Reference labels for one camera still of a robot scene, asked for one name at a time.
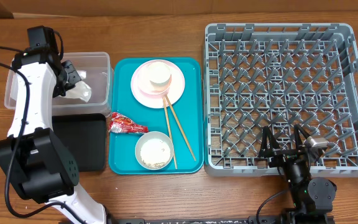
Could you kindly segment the rice pile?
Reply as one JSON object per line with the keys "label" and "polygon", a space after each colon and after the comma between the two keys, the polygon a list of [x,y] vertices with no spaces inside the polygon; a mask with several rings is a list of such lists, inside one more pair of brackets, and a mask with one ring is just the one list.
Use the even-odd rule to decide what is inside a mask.
{"label": "rice pile", "polygon": [[140,158],[148,169],[161,169],[170,162],[170,146],[161,139],[149,139],[140,148]]}

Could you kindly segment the grey bowl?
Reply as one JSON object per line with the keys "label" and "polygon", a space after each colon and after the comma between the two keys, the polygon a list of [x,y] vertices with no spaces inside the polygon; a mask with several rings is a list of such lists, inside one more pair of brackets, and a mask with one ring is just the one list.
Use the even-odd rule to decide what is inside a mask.
{"label": "grey bowl", "polygon": [[151,131],[149,133],[145,133],[143,134],[139,140],[137,141],[136,145],[135,145],[135,158],[137,159],[137,162],[142,166],[144,167],[145,169],[148,169],[144,163],[141,161],[141,158],[140,158],[140,148],[142,147],[142,145],[148,141],[149,139],[161,139],[163,141],[165,141],[169,146],[170,146],[170,149],[171,149],[171,159],[170,159],[170,162],[171,160],[173,159],[173,143],[171,142],[170,138],[164,134],[164,133],[161,133],[161,132],[158,132],[158,131]]}

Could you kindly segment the black tray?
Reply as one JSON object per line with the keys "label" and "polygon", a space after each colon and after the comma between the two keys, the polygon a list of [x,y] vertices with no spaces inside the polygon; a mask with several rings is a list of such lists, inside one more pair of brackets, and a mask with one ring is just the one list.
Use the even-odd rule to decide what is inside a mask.
{"label": "black tray", "polygon": [[106,117],[100,113],[52,117],[53,131],[73,154],[80,172],[101,171],[106,165]]}

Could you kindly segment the wooden chopstick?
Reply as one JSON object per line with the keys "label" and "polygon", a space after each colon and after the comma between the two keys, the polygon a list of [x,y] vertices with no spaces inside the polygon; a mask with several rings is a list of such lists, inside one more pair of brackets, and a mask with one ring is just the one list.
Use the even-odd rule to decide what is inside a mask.
{"label": "wooden chopstick", "polygon": [[183,128],[182,128],[182,125],[181,125],[181,123],[180,123],[180,120],[178,119],[178,116],[177,116],[177,114],[176,114],[176,112],[175,112],[175,110],[174,110],[174,108],[173,108],[173,105],[171,104],[171,102],[170,102],[169,97],[168,97],[167,94],[166,94],[164,97],[165,97],[165,100],[166,100],[166,102],[168,103],[168,105],[169,105],[169,107],[170,107],[170,109],[171,109],[171,111],[172,111],[172,113],[173,113],[173,116],[174,116],[174,118],[175,118],[175,121],[177,122],[177,125],[178,125],[178,127],[179,127],[179,129],[180,129],[180,132],[181,132],[181,134],[182,134],[182,136],[183,136],[185,142],[186,142],[186,145],[188,146],[188,149],[189,149],[189,151],[190,151],[190,153],[191,153],[191,155],[192,155],[192,158],[194,159],[194,161],[196,161],[196,157],[195,157],[195,155],[194,155],[194,152],[193,152],[193,150],[192,150],[192,148],[191,148],[191,146],[190,146],[190,143],[189,143],[189,141],[188,141],[188,138],[187,138],[187,136],[186,136],[186,134],[185,134],[185,132],[184,132],[184,130],[183,130]]}
{"label": "wooden chopstick", "polygon": [[[168,101],[167,101],[166,95],[163,96],[162,101],[163,101],[163,109],[164,109],[164,113],[165,113],[165,119],[166,119],[166,123],[167,123],[168,136],[169,136],[171,142],[173,143],[172,132],[171,132],[171,128],[170,128],[170,120],[169,120],[168,111],[167,111]],[[174,160],[175,169],[178,169],[175,149],[173,149],[173,160]]]}

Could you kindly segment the pink bowl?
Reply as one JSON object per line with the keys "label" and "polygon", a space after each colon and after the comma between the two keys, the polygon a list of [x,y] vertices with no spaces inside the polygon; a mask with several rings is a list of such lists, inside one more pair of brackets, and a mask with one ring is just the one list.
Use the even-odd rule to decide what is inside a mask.
{"label": "pink bowl", "polygon": [[140,90],[142,90],[144,93],[146,94],[150,94],[150,95],[158,95],[159,93],[162,93],[164,91],[166,91],[168,89],[168,87],[171,84],[172,81],[172,77],[168,83],[168,85],[166,87],[163,88],[156,88],[154,87],[151,82],[149,81],[148,78],[148,72],[147,72],[147,67],[152,63],[152,62],[163,62],[165,64],[167,64],[164,60],[152,60],[149,62],[144,63],[143,65],[141,65],[139,67],[139,71],[138,71],[138,87],[140,88]]}

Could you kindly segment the white cup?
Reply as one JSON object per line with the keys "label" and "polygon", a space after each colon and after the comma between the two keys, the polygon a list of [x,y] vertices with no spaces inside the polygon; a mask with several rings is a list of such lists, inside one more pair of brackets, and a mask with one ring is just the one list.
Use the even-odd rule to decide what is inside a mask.
{"label": "white cup", "polygon": [[152,62],[147,72],[149,81],[156,88],[166,87],[172,77],[169,66],[163,62]]}

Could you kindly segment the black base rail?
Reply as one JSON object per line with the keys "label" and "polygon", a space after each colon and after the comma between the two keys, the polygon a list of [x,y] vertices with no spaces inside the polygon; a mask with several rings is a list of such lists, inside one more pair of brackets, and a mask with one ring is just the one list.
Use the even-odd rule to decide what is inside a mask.
{"label": "black base rail", "polygon": [[[286,223],[281,221],[279,216],[261,216],[259,217],[261,224],[279,224]],[[179,219],[179,220],[145,220],[143,218],[125,218],[118,219],[120,224],[257,224],[255,216],[248,218],[235,218],[235,219]],[[335,224],[333,217],[328,217],[328,224]],[[300,221],[298,223],[324,223],[323,221]]]}

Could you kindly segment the red snack wrapper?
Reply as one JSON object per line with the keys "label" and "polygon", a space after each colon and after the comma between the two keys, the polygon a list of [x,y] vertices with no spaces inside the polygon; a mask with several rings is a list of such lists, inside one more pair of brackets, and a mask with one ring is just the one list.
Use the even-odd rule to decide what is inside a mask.
{"label": "red snack wrapper", "polygon": [[147,126],[143,126],[135,123],[133,120],[120,114],[118,112],[113,112],[111,115],[111,121],[109,124],[109,131],[111,133],[136,133],[144,134],[149,131]]}

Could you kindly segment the teal serving tray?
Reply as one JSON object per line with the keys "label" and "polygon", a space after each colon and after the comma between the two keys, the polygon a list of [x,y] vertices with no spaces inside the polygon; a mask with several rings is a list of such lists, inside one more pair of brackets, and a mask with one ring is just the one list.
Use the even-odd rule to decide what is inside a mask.
{"label": "teal serving tray", "polygon": [[[204,163],[201,69],[199,63],[190,57],[170,57],[167,60],[178,66],[185,77],[185,90],[180,99],[172,105],[188,138],[196,161],[192,158],[172,111],[167,108],[178,169],[175,169],[174,162],[171,162],[168,166],[158,170],[157,173],[191,174],[198,172]],[[164,109],[148,108],[140,104],[131,91],[133,73],[147,61],[147,58],[126,58],[116,64],[111,109],[113,112],[127,116],[137,124],[147,126],[150,131],[168,134]]]}

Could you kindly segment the clear plastic bin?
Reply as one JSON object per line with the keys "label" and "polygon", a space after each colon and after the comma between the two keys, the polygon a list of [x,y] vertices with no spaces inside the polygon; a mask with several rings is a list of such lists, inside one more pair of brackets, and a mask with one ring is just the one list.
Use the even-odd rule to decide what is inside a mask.
{"label": "clear plastic bin", "polygon": [[79,90],[79,84],[68,90],[66,96],[54,98],[52,93],[57,77],[46,63],[24,65],[19,70],[29,82],[30,95],[49,98],[47,102],[41,102],[41,106],[51,108],[53,116],[93,113],[110,115],[113,70],[109,55],[106,52],[74,52],[65,53],[63,60],[71,61],[78,72],[86,73],[83,81],[91,89],[90,99],[84,101],[73,97],[74,92]]}

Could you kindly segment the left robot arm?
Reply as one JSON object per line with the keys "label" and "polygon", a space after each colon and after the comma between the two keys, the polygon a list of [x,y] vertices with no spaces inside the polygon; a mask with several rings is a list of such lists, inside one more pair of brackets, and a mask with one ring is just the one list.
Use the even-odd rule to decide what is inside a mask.
{"label": "left robot arm", "polygon": [[8,69],[17,77],[14,119],[0,140],[4,199],[18,218],[53,207],[72,223],[115,223],[114,217],[79,183],[72,153],[52,128],[52,100],[65,96],[81,77],[63,60],[60,34],[45,26],[27,30],[29,47],[16,50]]}

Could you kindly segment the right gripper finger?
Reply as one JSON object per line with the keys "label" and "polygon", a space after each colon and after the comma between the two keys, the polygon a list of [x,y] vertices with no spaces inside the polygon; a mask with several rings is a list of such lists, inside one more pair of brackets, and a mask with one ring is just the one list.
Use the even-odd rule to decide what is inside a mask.
{"label": "right gripper finger", "polygon": [[309,153],[310,143],[308,142],[308,138],[310,134],[305,131],[305,129],[299,125],[294,125],[294,139],[295,139],[295,148],[298,152],[302,152],[304,154]]}
{"label": "right gripper finger", "polygon": [[274,138],[268,126],[264,126],[262,129],[262,142],[260,144],[259,157],[269,158],[275,157],[280,151],[280,145]]}

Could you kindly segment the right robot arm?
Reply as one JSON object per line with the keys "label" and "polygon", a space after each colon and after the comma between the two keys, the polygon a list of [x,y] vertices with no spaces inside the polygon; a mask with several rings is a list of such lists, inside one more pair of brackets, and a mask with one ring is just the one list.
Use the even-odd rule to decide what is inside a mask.
{"label": "right robot arm", "polygon": [[[259,157],[269,159],[268,166],[276,168],[288,184],[288,189],[266,199],[257,209],[257,223],[334,223],[328,213],[333,210],[337,186],[334,182],[311,175],[311,165],[320,159],[328,148],[328,141],[310,135],[299,124],[294,126],[294,149],[281,149],[270,128],[262,130]],[[289,192],[293,208],[285,208],[276,217],[260,215],[267,202]]]}

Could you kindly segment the white napkin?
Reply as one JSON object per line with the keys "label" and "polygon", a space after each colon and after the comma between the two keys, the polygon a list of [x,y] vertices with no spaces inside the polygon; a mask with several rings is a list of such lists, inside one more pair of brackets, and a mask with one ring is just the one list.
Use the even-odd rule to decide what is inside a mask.
{"label": "white napkin", "polygon": [[78,70],[78,74],[81,78],[81,80],[77,83],[75,83],[75,87],[71,90],[68,90],[66,92],[65,98],[68,99],[79,99],[84,101],[85,103],[89,102],[91,95],[92,95],[92,89],[91,87],[85,82],[85,79],[87,77],[85,70]]}

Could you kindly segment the grey dishwasher rack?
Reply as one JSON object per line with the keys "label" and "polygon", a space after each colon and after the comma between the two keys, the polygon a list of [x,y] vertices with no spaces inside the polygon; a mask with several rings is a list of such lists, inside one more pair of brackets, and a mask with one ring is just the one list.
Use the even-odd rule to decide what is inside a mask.
{"label": "grey dishwasher rack", "polygon": [[358,49],[344,23],[214,23],[204,30],[204,169],[275,175],[262,130],[295,148],[294,126],[328,140],[316,177],[358,177]]}

